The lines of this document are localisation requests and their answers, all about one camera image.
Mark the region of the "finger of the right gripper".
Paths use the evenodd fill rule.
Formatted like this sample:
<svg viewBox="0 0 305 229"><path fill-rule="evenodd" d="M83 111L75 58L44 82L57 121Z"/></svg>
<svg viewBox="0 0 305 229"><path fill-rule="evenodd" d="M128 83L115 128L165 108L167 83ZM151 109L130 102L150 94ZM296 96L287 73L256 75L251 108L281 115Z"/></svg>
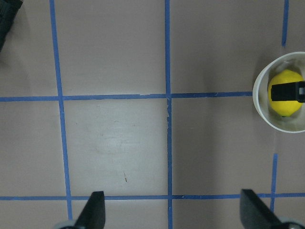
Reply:
<svg viewBox="0 0 305 229"><path fill-rule="evenodd" d="M305 101L305 82L274 84L271 87L272 101Z"/></svg>

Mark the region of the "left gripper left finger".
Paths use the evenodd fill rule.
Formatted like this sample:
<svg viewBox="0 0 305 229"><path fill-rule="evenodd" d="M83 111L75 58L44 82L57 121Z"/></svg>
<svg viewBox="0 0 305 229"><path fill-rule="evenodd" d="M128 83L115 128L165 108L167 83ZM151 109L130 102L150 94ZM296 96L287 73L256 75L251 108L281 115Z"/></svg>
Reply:
<svg viewBox="0 0 305 229"><path fill-rule="evenodd" d="M103 229L105 221L104 192L92 192L74 227L76 229Z"/></svg>

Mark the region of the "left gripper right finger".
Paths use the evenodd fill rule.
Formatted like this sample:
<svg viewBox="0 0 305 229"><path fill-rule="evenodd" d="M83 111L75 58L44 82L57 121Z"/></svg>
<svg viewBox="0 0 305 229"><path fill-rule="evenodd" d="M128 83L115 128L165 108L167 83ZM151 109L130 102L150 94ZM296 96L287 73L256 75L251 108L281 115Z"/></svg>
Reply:
<svg viewBox="0 0 305 229"><path fill-rule="evenodd" d="M279 218L251 189L240 193L240 220L244 229L286 229Z"/></svg>

